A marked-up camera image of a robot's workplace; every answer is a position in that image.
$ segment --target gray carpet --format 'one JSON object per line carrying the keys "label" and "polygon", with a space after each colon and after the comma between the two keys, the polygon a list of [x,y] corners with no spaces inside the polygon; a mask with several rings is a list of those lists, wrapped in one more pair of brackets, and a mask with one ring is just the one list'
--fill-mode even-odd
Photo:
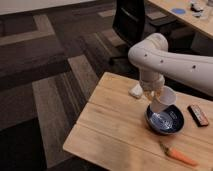
{"label": "gray carpet", "polygon": [[[126,59],[108,64],[127,55],[114,12],[114,0],[99,0],[0,17],[1,170],[103,170],[62,145],[105,71],[138,78]],[[146,24],[144,36],[153,31]]]}

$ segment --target bowl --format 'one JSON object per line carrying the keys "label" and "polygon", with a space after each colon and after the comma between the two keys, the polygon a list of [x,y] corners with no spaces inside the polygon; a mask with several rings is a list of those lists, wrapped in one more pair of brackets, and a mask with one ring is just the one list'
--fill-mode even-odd
{"label": "bowl", "polygon": [[153,130],[164,135],[177,133],[184,125],[183,114],[175,105],[171,105],[159,113],[152,112],[148,106],[146,120]]}

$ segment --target orange carrot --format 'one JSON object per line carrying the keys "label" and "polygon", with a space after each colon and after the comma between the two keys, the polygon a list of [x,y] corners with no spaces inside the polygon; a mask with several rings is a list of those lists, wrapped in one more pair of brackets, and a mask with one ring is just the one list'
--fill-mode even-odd
{"label": "orange carrot", "polygon": [[189,164],[191,166],[197,166],[198,163],[192,159],[190,159],[189,157],[185,156],[184,154],[182,154],[180,151],[174,149],[174,148],[169,148],[167,151],[166,151],[166,154],[169,156],[169,157],[172,157],[176,160],[179,160],[179,161],[182,161],[186,164]]}

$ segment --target white wall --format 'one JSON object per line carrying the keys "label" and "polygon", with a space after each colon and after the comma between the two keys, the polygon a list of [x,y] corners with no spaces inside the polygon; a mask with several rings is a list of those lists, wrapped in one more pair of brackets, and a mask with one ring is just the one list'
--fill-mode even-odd
{"label": "white wall", "polygon": [[76,4],[87,1],[93,0],[0,0],[0,15]]}

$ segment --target wooden table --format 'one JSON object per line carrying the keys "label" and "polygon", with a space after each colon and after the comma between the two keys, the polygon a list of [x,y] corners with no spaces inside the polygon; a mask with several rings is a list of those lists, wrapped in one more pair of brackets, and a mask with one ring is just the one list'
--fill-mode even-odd
{"label": "wooden table", "polygon": [[[182,171],[213,168],[213,102],[177,93],[176,105],[184,114],[185,124],[176,135],[155,134],[144,113],[149,101],[128,94],[137,83],[119,75],[105,73],[76,125],[64,143],[64,150],[109,170]],[[198,128],[187,111],[198,104],[210,125]],[[199,162],[193,168],[168,158],[158,144],[162,140]]]}
{"label": "wooden table", "polygon": [[[210,39],[213,39],[213,15],[211,15],[207,20],[194,17],[192,15],[193,12],[190,11],[190,0],[148,0],[148,2],[166,12],[169,12],[185,24],[194,28],[196,31],[201,32]],[[201,7],[204,7],[206,1],[197,0],[197,3]],[[182,15],[175,14],[171,11],[173,8],[182,8],[186,11],[186,13]]]}

